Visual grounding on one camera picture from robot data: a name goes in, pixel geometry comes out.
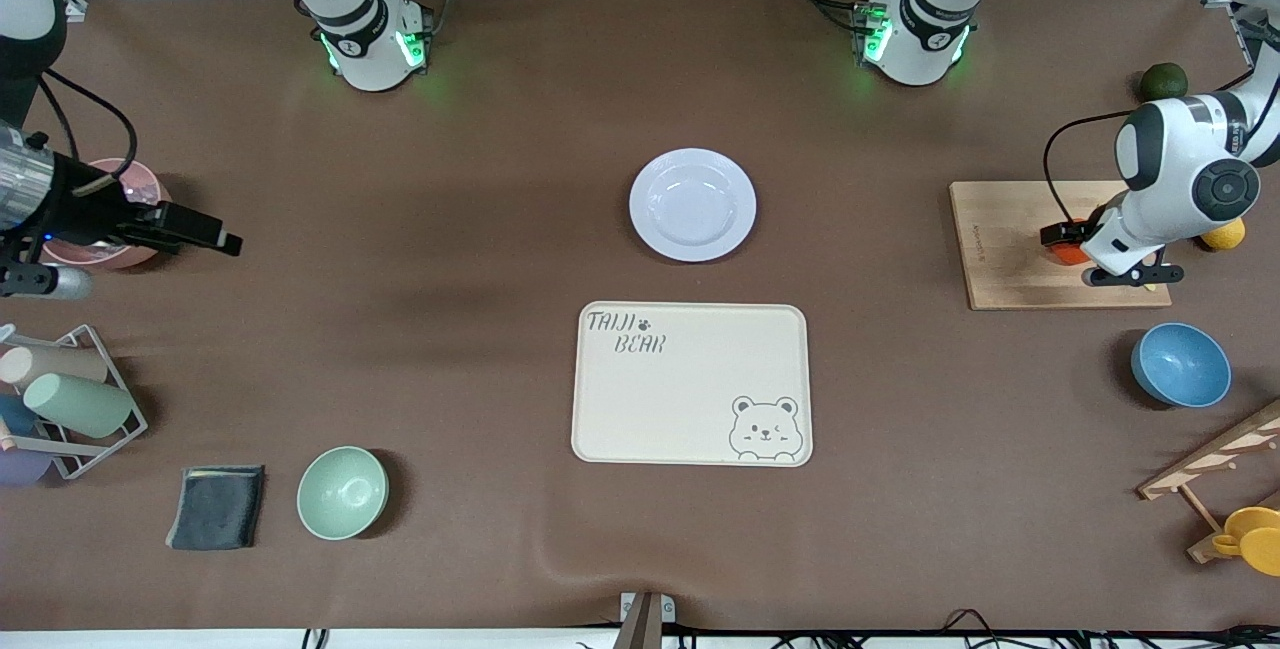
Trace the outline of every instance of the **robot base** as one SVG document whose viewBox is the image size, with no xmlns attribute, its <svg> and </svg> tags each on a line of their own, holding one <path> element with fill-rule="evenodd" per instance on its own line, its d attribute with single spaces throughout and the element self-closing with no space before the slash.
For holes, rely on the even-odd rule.
<svg viewBox="0 0 1280 649">
<path fill-rule="evenodd" d="M 901 17 L 902 0 L 868 0 L 872 5 L 884 9 L 883 17 L 869 17 L 865 20 L 869 35 L 854 35 L 854 52 L 859 64 L 878 67 L 892 81 L 909 87 L 924 87 L 942 79 L 955 61 L 960 61 L 969 28 L 959 38 L 947 35 L 945 51 L 928 51 L 910 31 L 904 28 Z"/>
<path fill-rule="evenodd" d="M 362 92 L 393 90 L 416 72 L 426 70 L 434 31 L 433 15 L 419 3 L 384 0 L 388 8 L 387 28 L 370 44 L 361 58 L 349 58 L 330 47 L 329 65 L 335 74 Z"/>
</svg>

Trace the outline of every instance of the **yellow mug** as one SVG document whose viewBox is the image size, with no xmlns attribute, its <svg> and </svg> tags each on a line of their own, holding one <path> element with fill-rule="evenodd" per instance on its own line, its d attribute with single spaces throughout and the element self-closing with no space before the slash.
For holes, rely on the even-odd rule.
<svg viewBox="0 0 1280 649">
<path fill-rule="evenodd" d="M 1280 512 L 1266 507 L 1245 507 L 1213 538 L 1213 549 L 1228 557 L 1243 557 L 1254 570 L 1280 576 Z"/>
</svg>

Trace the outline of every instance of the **brown table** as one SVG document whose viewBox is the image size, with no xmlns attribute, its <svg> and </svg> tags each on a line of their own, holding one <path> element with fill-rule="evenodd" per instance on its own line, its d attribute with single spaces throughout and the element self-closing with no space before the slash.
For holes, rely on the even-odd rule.
<svg viewBox="0 0 1280 649">
<path fill-rule="evenodd" d="M 246 238 L 102 276 L 83 303 L 5 302 L 32 335 L 99 326 L 154 429 L 65 486 L 0 503 L 4 629 L 521 626 L 676 595 L 707 627 L 1208 630 L 1277 622 L 1274 580 L 1183 550 L 1203 526 L 1133 489 L 1280 396 L 1280 206 L 1233 253 L 1175 248 L 1164 311 L 966 308 L 947 202 L 1036 179 L 1047 134 L 1130 106 L 1153 61 L 1193 90 L 1244 69 L 1197 0 L 987 0 L 927 90 L 855 69 L 800 0 L 457 0 L 431 74 L 356 93 L 288 0 L 99 0 L 59 69 L 133 116 L 175 198 Z M 67 102 L 87 157 L 123 133 Z M 37 108 L 28 129 L 55 134 Z M 1111 178 L 1115 124 L 1065 134 L 1062 178 Z M 632 175 L 703 146 L 750 172 L 759 223 L 708 266 L 630 229 Z M 575 320 L 594 300 L 783 302 L 809 321 L 803 469 L 589 465 L 568 447 Z M 1236 383 L 1156 412 L 1139 330 L 1216 335 Z M 307 462 L 380 449 L 372 538 L 294 515 Z M 257 463 L 256 547 L 164 545 L 184 466 Z M 1280 457 L 1199 481 L 1226 512 Z"/>
</svg>

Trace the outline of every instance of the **pink bowl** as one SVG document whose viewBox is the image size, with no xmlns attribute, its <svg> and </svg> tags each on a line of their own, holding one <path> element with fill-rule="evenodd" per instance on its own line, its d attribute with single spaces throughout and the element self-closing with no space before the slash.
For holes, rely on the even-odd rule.
<svg viewBox="0 0 1280 649">
<path fill-rule="evenodd" d="M 97 160 L 90 163 L 95 169 L 113 172 L 124 161 L 122 157 L 113 160 Z M 124 187 L 124 197 L 134 204 L 160 204 L 169 201 L 169 192 L 160 186 L 160 179 L 151 173 L 142 163 L 133 161 L 129 169 L 120 175 L 120 184 Z M 50 262 L 64 262 L 64 265 L 79 266 L 91 271 L 110 271 L 140 265 L 156 256 L 155 250 L 146 247 L 120 247 L 119 244 L 93 244 L 93 247 L 81 247 L 63 242 L 63 239 L 50 239 L 45 244 L 45 260 Z"/>
</svg>

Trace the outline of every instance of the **bowl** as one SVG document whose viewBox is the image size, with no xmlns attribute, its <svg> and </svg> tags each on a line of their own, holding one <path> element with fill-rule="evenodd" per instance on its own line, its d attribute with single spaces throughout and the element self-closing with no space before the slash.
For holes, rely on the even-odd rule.
<svg viewBox="0 0 1280 649">
<path fill-rule="evenodd" d="M 1231 365 L 1217 342 L 1189 324 L 1152 326 L 1133 348 L 1133 375 L 1167 405 L 1216 405 L 1231 385 Z"/>
<path fill-rule="evenodd" d="M 120 166 L 119 157 L 114 160 L 97 160 L 90 163 L 95 169 L 113 172 Z M 160 179 L 151 173 L 142 163 L 133 161 L 129 169 L 120 175 L 120 186 L 124 187 L 124 198 L 133 204 L 160 204 L 169 201 L 169 193 L 160 186 Z M 110 271 L 140 265 L 156 256 L 155 250 L 147 247 L 122 247 L 122 244 L 109 244 L 101 242 L 91 247 L 81 247 L 63 239 L 50 239 L 45 244 L 45 253 L 51 262 L 83 268 L 88 271 Z"/>
<path fill-rule="evenodd" d="M 298 483 L 298 518 L 320 539 L 351 539 L 387 506 L 387 470 L 360 447 L 316 457 Z"/>
</svg>

